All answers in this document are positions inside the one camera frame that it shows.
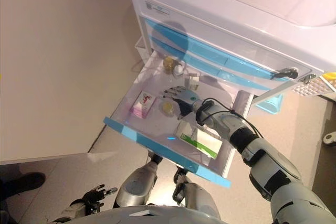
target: robot leg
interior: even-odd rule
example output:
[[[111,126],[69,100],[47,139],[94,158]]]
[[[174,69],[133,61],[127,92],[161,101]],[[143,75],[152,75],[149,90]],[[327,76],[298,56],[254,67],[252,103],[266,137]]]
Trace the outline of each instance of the robot leg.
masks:
[[[178,168],[174,176],[176,188],[173,199],[180,204],[185,198],[185,206],[187,208],[195,209],[220,219],[217,206],[211,195],[198,184],[191,182],[186,173],[186,170]]]
[[[145,205],[156,182],[156,170],[162,157],[153,154],[151,161],[136,169],[121,185],[113,208]]]

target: small container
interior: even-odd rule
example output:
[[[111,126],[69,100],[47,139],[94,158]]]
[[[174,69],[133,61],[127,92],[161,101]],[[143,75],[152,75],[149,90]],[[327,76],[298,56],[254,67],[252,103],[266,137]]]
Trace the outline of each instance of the small container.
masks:
[[[156,97],[152,94],[146,91],[141,91],[131,108],[131,112],[135,116],[145,119],[149,112],[149,109],[152,107],[155,101],[155,98]]]
[[[175,67],[174,67],[174,76],[175,77],[179,77],[183,74],[183,67],[181,64],[177,64]]]
[[[173,116],[174,115],[174,105],[171,102],[163,101],[160,104],[161,112],[166,116]]]
[[[167,56],[166,58],[164,58],[163,60],[163,67],[164,67],[164,71],[167,74],[172,74],[173,73],[173,69],[176,65],[176,61],[172,58]]]

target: white wall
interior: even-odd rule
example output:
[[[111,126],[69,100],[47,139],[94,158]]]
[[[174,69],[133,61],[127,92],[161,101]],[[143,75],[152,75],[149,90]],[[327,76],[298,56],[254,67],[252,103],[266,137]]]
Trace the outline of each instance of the white wall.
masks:
[[[1,161],[87,152],[137,76],[131,1],[0,2]]]

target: label sticker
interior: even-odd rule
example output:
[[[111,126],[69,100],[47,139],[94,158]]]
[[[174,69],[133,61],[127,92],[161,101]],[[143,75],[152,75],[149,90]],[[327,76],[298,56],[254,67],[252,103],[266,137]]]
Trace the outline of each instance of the label sticker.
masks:
[[[165,16],[169,16],[170,13],[169,13],[168,9],[163,8],[163,7],[159,6],[159,5],[154,5],[154,4],[152,4],[150,2],[147,2],[147,1],[145,1],[145,2],[146,2],[146,7],[147,7],[148,10],[154,10],[158,14],[163,14]]]

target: white basket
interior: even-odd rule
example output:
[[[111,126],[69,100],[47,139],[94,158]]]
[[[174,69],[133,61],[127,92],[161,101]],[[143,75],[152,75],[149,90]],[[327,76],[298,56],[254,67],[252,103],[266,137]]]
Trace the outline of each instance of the white basket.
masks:
[[[135,44],[135,48],[136,50],[139,52],[141,59],[143,60],[143,62],[147,62],[148,58],[149,58],[149,54],[146,50],[145,47],[145,43],[143,41],[142,36],[139,38],[139,40],[136,42]]]

